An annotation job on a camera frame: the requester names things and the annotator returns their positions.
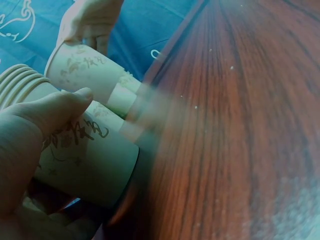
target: cup rim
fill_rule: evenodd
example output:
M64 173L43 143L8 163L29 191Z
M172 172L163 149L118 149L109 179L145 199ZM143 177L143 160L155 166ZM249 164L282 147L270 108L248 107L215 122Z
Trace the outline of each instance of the cup rim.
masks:
M61 47L62 44L64 44L64 43L65 43L65 42L63 41L63 42L59 43L57 46L55 46L55 48L53 49L52 53L50 54L50 57L49 57L48 61L46 62L45 69L44 69L44 73L43 73L43 75L44 75L45 77L47 76L48 69L49 69L49 67L50 67L50 65L51 65L51 62L52 62L52 60L54 59L57 51L60 49L60 47Z
M12 105L12 102L15 101L15 99L18 97L21 91L22 93L27 92L28 88L27 89L24 89L24 88L28 85L28 83L31 83L37 80L38 78L43 77L42 74L34 70L29 70L29 71L30 72L28 74L27 74L28 71L25 71L19 74L18 76L14 77L12 80L15 80L15 81L11 80L6 86L6 88L3 89L3 96L1 96L0 98L1 99L0 106L2 109Z
M55 48L53 49L53 51L52 51L52 53L51 53L48 61L46 62L46 65L45 65L45 69L44 69L43 75L44 75L46 78L48 78L47 75L48 75L48 70L49 70L49 68L50 68L51 62L52 62L52 60L53 60L54 57L56 56L58 50L61 48L61 46L62 46L63 44L74 44L74 45L76 45L77 42L76 42L76 41L69 41L69 42L63 41L63 42L60 42L58 45L55 46Z
M32 69L31 67L29 67L28 65L23 64L23 63L18 63L18 64L15 64L13 66L8 67L6 70L4 70L0 74L0 83L2 83L2 81L4 79L6 79L10 74L15 72L16 70L21 69L21 68L25 68L25 67L28 67L28 68Z
M23 94L21 94L20 96L17 94L17 97L15 99L12 100L12 102L15 104L15 103L22 103L26 97L36 88L38 87L39 85L41 84L44 84L44 83L48 83L50 84L49 82L49 79L43 75L41 75L42 77L39 77L39 78L35 78L35 79L32 79L32 80L29 80L25 85L24 87L26 87L28 84L30 84L30 86L28 86L28 88L26 89L25 92L23 92Z

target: white line drawing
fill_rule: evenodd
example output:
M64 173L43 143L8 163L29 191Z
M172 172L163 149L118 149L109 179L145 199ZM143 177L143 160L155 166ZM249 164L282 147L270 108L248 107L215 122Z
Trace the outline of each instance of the white line drawing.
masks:
M35 14L34 9L30 6L30 4L31 4L31 0L24 0L23 1L23 6L22 6L22 9L21 9L21 16L23 18L17 17L17 18L11 19L10 21L8 21L5 24L3 24L4 21L5 21L6 15L4 13L0 14L0 37L4 37L4 38L11 37L14 42L20 43L30 35L30 33L32 32L32 30L33 30L33 28L35 26L35 23L36 23L36 14ZM13 33L10 33L10 32L4 34L4 33L1 32L1 29L3 29L4 27L8 26L9 24L11 24L13 22L25 22L25 21L28 21L30 18L32 18L32 23L31 23L30 29L26 33L26 35L23 38L21 38L20 40L17 40L17 37L20 34L19 32L16 33L16 34L13 34Z

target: stack of paper cups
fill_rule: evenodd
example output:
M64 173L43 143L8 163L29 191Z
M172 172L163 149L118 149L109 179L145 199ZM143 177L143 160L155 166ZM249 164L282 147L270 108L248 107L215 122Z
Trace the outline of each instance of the stack of paper cups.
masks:
M0 75L0 109L54 92L58 90L48 78L24 64ZM45 140L35 178L69 195L112 207L130 179L138 153L136 145L85 113Z
M137 98L141 82L123 67L81 43L62 43L51 54L44 75L60 89L87 87L94 100L124 116Z

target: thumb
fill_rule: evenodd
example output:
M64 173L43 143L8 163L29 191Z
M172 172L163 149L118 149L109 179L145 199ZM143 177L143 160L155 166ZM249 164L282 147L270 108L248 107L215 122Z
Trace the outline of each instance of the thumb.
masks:
M4 110L36 125L47 138L67 122L79 117L93 100L89 88L74 93L59 91L39 100L13 105Z
M76 2L65 12L60 23L57 46L64 41L82 41L80 36L77 36L82 15L82 4Z

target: wood grain surface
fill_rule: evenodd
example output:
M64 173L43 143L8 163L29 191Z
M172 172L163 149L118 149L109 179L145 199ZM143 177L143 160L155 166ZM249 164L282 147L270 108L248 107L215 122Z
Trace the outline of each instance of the wood grain surface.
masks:
M320 239L320 1L206 1L147 80L139 200L106 239Z

